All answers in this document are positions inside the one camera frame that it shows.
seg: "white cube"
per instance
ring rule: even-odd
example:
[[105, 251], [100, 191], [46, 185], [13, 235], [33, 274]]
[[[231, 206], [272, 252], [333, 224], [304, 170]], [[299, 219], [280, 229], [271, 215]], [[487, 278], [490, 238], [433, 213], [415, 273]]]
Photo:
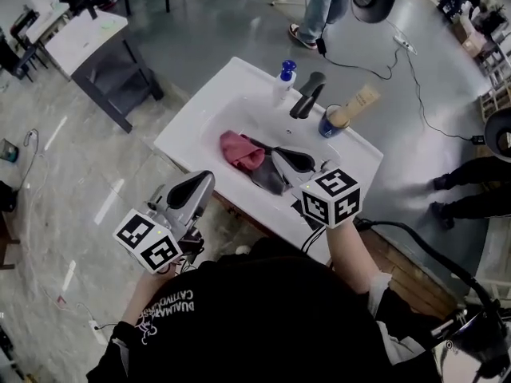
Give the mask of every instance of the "white cube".
[[304, 215], [330, 228], [362, 210], [360, 184], [340, 168], [302, 184], [300, 190]]
[[151, 274], [183, 255], [167, 227], [134, 209], [124, 217], [113, 237]]

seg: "sink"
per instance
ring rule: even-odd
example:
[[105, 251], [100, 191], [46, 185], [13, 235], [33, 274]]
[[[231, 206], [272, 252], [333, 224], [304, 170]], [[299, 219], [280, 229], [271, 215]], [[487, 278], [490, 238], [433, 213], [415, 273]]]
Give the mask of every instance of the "sink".
[[[290, 191], [282, 196], [272, 195], [232, 167], [220, 150], [220, 135], [230, 129], [268, 146], [299, 147], [317, 160], [332, 160], [361, 184], [362, 198], [383, 154], [350, 128], [330, 139], [322, 137], [318, 123], [324, 109], [318, 105], [305, 120], [291, 118], [289, 111], [301, 97], [294, 89], [283, 105], [274, 109], [271, 104], [274, 80], [275, 77], [234, 57], [179, 111], [154, 144], [189, 171], [211, 170], [216, 177], [215, 190], [221, 196], [289, 243], [301, 247], [312, 230], [291, 207], [296, 198]], [[328, 261], [325, 235], [314, 244], [310, 255], [322, 263]]]

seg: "black bag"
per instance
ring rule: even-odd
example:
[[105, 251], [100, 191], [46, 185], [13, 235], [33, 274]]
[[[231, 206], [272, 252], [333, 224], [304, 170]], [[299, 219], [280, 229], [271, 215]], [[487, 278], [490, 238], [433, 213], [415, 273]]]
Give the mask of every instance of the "black bag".
[[0, 180], [0, 211], [11, 213], [16, 208], [18, 191]]

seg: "blue bottle cap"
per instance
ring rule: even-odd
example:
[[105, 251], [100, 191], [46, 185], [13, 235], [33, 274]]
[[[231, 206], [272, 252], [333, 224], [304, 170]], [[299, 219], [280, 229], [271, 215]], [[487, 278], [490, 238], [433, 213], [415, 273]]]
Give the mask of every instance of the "blue bottle cap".
[[293, 76], [293, 71], [296, 69], [296, 63], [291, 60], [286, 60], [282, 63], [282, 71], [280, 72], [280, 79], [282, 81], [290, 81]]

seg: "soap dispenser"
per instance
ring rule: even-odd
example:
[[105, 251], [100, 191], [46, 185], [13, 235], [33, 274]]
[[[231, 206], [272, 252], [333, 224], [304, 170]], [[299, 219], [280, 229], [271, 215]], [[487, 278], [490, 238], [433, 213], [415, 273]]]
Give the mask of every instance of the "soap dispenser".
[[286, 60], [282, 63], [282, 71], [275, 79], [273, 85], [273, 106], [276, 108], [284, 103], [289, 91], [293, 88], [296, 79], [296, 63]]

